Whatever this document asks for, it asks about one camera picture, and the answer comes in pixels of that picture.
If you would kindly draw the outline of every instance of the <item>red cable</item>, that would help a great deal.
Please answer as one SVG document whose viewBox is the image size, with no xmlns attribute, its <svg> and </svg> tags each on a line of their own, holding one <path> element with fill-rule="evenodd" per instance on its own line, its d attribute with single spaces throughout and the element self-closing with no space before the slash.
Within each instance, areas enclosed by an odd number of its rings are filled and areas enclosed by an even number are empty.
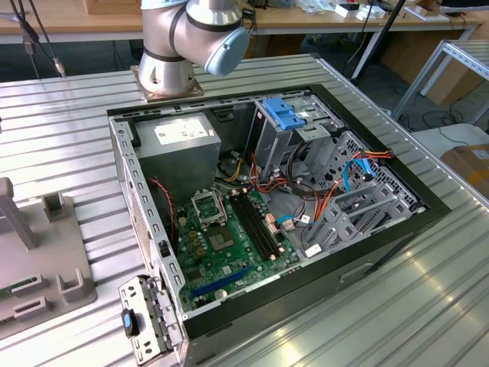
<svg viewBox="0 0 489 367">
<path fill-rule="evenodd" d="M 175 223 L 173 221 L 173 218 L 174 218 L 174 214 L 173 214 L 173 199 L 170 195 L 170 193 L 168 192 L 167 189 L 164 188 L 164 186 L 159 183 L 158 181 L 152 179 L 152 178 L 148 178 L 149 181 L 151 181 L 153 184 L 156 184 L 158 185 L 158 187 L 160 189 L 162 189 L 162 191 L 165 193 L 165 195 L 167 196 L 167 200 L 168 200 L 168 205 L 170 206 L 170 211 L 171 211 L 171 243 L 173 243 L 173 237 L 175 236 Z"/>
</svg>

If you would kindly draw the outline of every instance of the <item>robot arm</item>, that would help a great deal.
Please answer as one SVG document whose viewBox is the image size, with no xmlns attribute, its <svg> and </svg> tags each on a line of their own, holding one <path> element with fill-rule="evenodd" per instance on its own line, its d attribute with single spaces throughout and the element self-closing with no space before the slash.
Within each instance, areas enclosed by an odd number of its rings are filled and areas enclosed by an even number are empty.
<svg viewBox="0 0 489 367">
<path fill-rule="evenodd" d="M 248 49 L 235 0 L 143 0 L 144 55 L 138 79 L 148 91 L 182 95 L 194 84 L 192 63 L 207 73 L 233 71 Z"/>
</svg>

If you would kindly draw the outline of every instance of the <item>blue drive bay latch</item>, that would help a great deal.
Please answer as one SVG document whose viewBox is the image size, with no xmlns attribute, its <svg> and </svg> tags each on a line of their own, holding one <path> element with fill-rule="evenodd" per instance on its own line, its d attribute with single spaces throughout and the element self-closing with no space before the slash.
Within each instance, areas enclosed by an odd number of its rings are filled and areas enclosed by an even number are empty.
<svg viewBox="0 0 489 367">
<path fill-rule="evenodd" d="M 292 128 L 300 128 L 306 125 L 306 122 L 299 119 L 292 109 L 281 98 L 264 99 L 263 103 L 267 107 L 267 111 L 277 120 L 283 130 Z"/>
</svg>

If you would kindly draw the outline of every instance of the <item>ram slot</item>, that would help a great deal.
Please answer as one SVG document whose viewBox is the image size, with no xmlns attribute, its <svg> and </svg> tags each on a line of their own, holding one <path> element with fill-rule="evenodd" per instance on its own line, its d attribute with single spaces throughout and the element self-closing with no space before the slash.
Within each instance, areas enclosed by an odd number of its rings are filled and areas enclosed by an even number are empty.
<svg viewBox="0 0 489 367">
<path fill-rule="evenodd" d="M 253 242 L 262 261 L 270 259 L 271 255 L 278 256 L 277 244 L 268 232 L 261 218 L 248 198 L 243 195 L 232 196 L 229 200 L 232 209 L 238 216 L 248 237 Z"/>
</svg>

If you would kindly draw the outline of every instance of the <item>computer chassis frame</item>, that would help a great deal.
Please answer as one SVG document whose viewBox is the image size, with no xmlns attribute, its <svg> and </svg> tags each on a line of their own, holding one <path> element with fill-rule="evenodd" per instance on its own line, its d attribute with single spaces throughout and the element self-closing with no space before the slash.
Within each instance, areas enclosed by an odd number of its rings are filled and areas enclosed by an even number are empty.
<svg viewBox="0 0 489 367">
<path fill-rule="evenodd" d="M 220 97 L 198 97 L 108 111 L 112 142 L 115 149 L 119 181 L 128 203 L 131 221 L 151 277 L 161 277 L 170 294 L 176 317 L 186 342 L 179 346 L 178 359 L 194 365 L 243 343 L 263 330 L 278 324 L 315 302 L 377 270 L 395 256 L 420 233 L 434 226 L 450 209 L 397 157 L 389 160 L 390 170 L 414 193 L 427 210 L 398 223 L 390 230 L 375 233 L 341 251 L 316 259 L 306 267 L 290 272 L 239 297 L 227 299 L 205 313 L 186 317 L 178 312 L 178 291 L 183 273 L 169 246 L 167 234 L 151 198 L 139 166 L 134 147 L 141 144 L 134 124 L 200 109 L 253 102 L 256 96 L 293 96 L 308 89 L 330 108 L 374 151 L 387 147 L 348 111 L 324 86 L 295 86 L 288 89 L 265 89 L 255 93 L 239 93 Z M 135 222 L 136 215 L 143 222 Z"/>
</svg>

